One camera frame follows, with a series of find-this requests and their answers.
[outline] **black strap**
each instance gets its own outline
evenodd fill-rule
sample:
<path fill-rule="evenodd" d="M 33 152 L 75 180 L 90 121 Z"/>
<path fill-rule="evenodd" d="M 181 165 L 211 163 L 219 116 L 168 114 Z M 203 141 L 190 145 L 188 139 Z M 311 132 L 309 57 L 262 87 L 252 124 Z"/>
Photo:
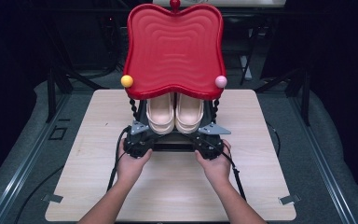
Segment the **black strap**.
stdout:
<path fill-rule="evenodd" d="M 245 197 L 245 192 L 243 191 L 243 187 L 242 187 L 242 183 L 240 180 L 240 171 L 237 169 L 237 167 L 235 166 L 234 161 L 224 152 L 221 152 L 223 156 L 226 157 L 226 159 L 228 159 L 228 161 L 231 163 L 232 166 L 232 171 L 234 173 L 235 176 L 235 181 L 237 182 L 237 186 L 238 186 L 238 190 L 240 191 L 240 195 L 241 197 L 246 201 L 246 197 Z"/>
<path fill-rule="evenodd" d="M 109 183 L 107 185 L 107 190 L 110 190 L 113 186 L 113 181 L 115 180 L 115 175 L 116 175 L 116 172 L 117 172 L 117 165 L 118 165 L 118 161 L 120 160 L 121 156 L 119 157 L 118 156 L 118 149 L 120 148 L 120 142 L 121 142 L 121 138 L 123 137 L 123 134 L 124 133 L 128 133 L 129 130 L 131 129 L 131 126 L 127 126 L 125 129 L 123 129 L 123 131 L 121 131 L 121 134 L 120 136 L 118 137 L 118 140 L 117 140 L 117 144 L 116 144 L 116 159 L 115 159 L 115 166 L 113 167 L 112 169 L 112 172 L 110 174 L 110 179 L 109 179 Z"/>

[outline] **finger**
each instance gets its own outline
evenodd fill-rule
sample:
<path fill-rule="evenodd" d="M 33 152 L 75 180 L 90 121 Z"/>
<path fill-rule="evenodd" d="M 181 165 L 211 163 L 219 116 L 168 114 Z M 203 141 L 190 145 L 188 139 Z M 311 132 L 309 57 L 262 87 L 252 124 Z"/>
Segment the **finger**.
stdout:
<path fill-rule="evenodd" d="M 231 144 L 226 139 L 222 139 L 222 141 L 223 141 L 225 147 L 228 147 L 228 150 L 230 150 L 231 149 Z"/>
<path fill-rule="evenodd" d="M 124 141 L 125 139 L 121 139 L 120 143 L 118 144 L 118 151 L 120 152 L 120 154 L 124 153 Z"/>
<path fill-rule="evenodd" d="M 198 162 L 199 164 L 201 164 L 201 165 L 202 165 L 203 163 L 205 163 L 205 159 L 203 159 L 201 153 L 200 153 L 198 150 L 195 150 L 194 152 L 195 152 L 195 154 L 196 154 L 196 160 L 197 160 L 197 162 Z"/>
<path fill-rule="evenodd" d="M 231 151 L 230 151 L 230 149 L 229 149 L 228 147 L 224 147 L 224 148 L 223 148 L 223 152 L 226 153 L 227 155 L 228 155 L 229 153 L 231 153 Z"/>
<path fill-rule="evenodd" d="M 152 157 L 152 153 L 153 153 L 153 150 L 151 148 L 149 148 L 146 151 L 145 155 L 142 157 L 142 159 L 148 161 L 150 159 L 150 157 Z"/>

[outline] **light wood surface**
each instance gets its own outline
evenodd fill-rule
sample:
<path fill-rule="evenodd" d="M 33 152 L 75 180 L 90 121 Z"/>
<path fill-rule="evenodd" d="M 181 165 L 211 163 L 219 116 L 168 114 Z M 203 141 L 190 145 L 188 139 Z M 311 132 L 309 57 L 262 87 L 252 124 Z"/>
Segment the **light wood surface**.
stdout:
<path fill-rule="evenodd" d="M 181 7 L 197 3 L 211 4 L 215 7 L 284 7 L 286 0 L 181 0 Z M 170 0 L 153 0 L 153 4 L 169 7 Z"/>
<path fill-rule="evenodd" d="M 281 205 L 289 195 L 281 166 L 254 91 L 225 90 L 216 122 L 231 130 L 232 145 L 248 203 L 265 220 L 292 220 L 296 210 Z M 132 123 L 124 90 L 94 92 L 50 203 L 48 221 L 77 221 L 103 197 L 114 166 L 116 143 Z M 230 181 L 237 186 L 231 172 Z M 194 152 L 153 152 L 130 192 L 119 221 L 227 221 Z"/>

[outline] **gray floor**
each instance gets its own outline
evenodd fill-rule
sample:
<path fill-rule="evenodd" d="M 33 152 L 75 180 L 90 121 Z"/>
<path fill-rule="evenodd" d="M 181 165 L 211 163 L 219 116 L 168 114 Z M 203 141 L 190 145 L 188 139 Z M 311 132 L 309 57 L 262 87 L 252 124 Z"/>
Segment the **gray floor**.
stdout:
<path fill-rule="evenodd" d="M 239 86 L 241 71 L 230 70 L 227 71 L 227 88 L 255 89 L 263 85 L 265 82 L 259 80 L 259 74 L 267 49 L 268 42 L 260 41 L 251 63 L 254 76 L 252 81 Z M 116 89 L 119 88 L 120 76 L 119 72 L 115 72 L 93 81 Z M 60 113 L 49 125 L 45 123 L 48 114 L 46 83 L 35 88 L 38 99 L 34 113 L 0 169 L 0 223 L 13 223 L 25 199 L 36 186 L 64 165 L 92 95 L 92 91 L 82 83 L 73 80 L 73 85 L 76 90 L 71 95 L 61 97 Z M 298 118 L 297 100 L 286 98 L 282 92 L 285 86 L 285 83 L 279 84 L 269 92 L 259 93 L 257 96 L 266 121 L 275 128 L 281 140 L 279 160 L 288 188 L 292 194 L 298 194 L 302 199 L 295 205 L 297 217 L 291 223 L 352 223 L 354 220 L 358 223 L 358 187 L 343 161 L 342 145 L 334 123 L 324 110 L 322 102 L 312 94 L 311 125 L 305 129 L 302 120 Z M 49 137 L 55 137 L 50 136 L 55 127 L 66 130 L 62 140 L 48 140 Z M 318 166 L 318 157 L 314 153 L 315 144 L 312 144 L 307 130 L 311 130 L 317 139 L 317 147 L 322 151 L 354 219 L 345 221 L 337 210 L 333 193 L 324 179 L 323 170 Z M 278 148 L 278 138 L 272 129 L 270 133 Z M 38 153 L 33 153 L 35 148 L 39 148 Z M 35 163 L 30 164 L 30 172 L 18 176 L 19 167 L 23 167 L 24 161 L 31 159 Z M 47 223 L 44 214 L 48 203 L 41 201 L 41 198 L 53 192 L 59 176 L 60 172 L 35 192 L 24 207 L 19 223 Z"/>

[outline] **black cable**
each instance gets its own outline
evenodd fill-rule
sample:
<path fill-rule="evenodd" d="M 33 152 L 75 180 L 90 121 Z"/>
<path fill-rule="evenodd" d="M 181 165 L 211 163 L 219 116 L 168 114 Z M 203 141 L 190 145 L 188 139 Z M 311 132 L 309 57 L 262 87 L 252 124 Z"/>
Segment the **black cable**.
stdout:
<path fill-rule="evenodd" d="M 31 192 L 31 194 L 28 195 L 28 197 L 25 199 L 24 203 L 22 203 L 22 206 L 21 206 L 21 208 L 20 208 L 20 211 L 19 211 L 19 213 L 17 214 L 16 219 L 14 220 L 14 223 L 15 223 L 15 224 L 19 222 L 21 213 L 22 213 L 22 211 L 24 210 L 25 205 L 31 200 L 32 196 L 34 196 L 34 194 L 36 193 L 36 191 L 37 191 L 38 189 L 40 189 L 40 187 L 42 187 L 42 185 L 45 184 L 46 181 L 48 181 L 52 176 L 54 176 L 55 174 L 57 174 L 62 168 L 63 168 L 63 165 L 60 166 L 57 170 L 55 170 L 53 173 L 51 173 L 50 175 L 48 175 L 48 177 L 46 177 L 42 182 L 40 182 L 39 185 L 36 186 L 36 188 Z"/>
<path fill-rule="evenodd" d="M 277 137 L 278 149 L 276 150 L 276 153 L 277 153 L 277 157 L 279 157 L 279 154 L 281 152 L 281 138 L 279 137 L 277 130 L 268 121 L 266 121 L 266 123 L 272 129 L 272 131 L 275 133 L 275 136 Z"/>
<path fill-rule="evenodd" d="M 209 143 L 208 141 L 204 140 L 204 139 L 200 139 L 202 142 L 206 143 L 208 146 L 212 147 L 214 150 L 217 150 L 218 152 L 220 152 L 224 157 L 226 157 L 226 159 L 231 163 L 232 166 L 232 171 L 234 173 L 235 176 L 235 181 L 237 182 L 237 186 L 238 186 L 238 190 L 240 191 L 240 195 L 241 197 L 246 201 L 246 196 L 245 196 L 245 192 L 243 191 L 243 187 L 242 187 L 242 183 L 241 183 L 241 179 L 240 179 L 240 171 L 237 169 L 237 166 L 235 165 L 234 161 L 231 158 L 231 151 L 230 148 L 228 147 L 228 145 L 226 145 L 225 143 L 223 143 L 225 145 L 225 147 L 228 149 L 229 151 L 229 156 L 223 152 L 223 151 L 219 151 L 216 146 L 212 145 L 211 143 Z"/>
<path fill-rule="evenodd" d="M 120 161 L 121 157 L 126 153 L 126 152 L 124 152 L 123 154 L 118 156 L 118 151 L 119 151 L 119 148 L 120 148 L 121 138 L 123 137 L 124 133 L 127 133 L 130 130 L 130 128 L 131 128 L 131 126 L 127 126 L 125 129 L 123 129 L 123 131 L 121 131 L 120 136 L 118 137 L 117 144 L 116 144 L 115 166 L 113 167 L 112 172 L 110 174 L 110 179 L 109 179 L 109 183 L 107 185 L 107 190 L 106 191 L 108 191 L 108 190 L 110 190 L 112 188 L 113 181 L 115 180 L 115 175 L 116 175 L 116 172 L 117 172 L 118 162 Z"/>

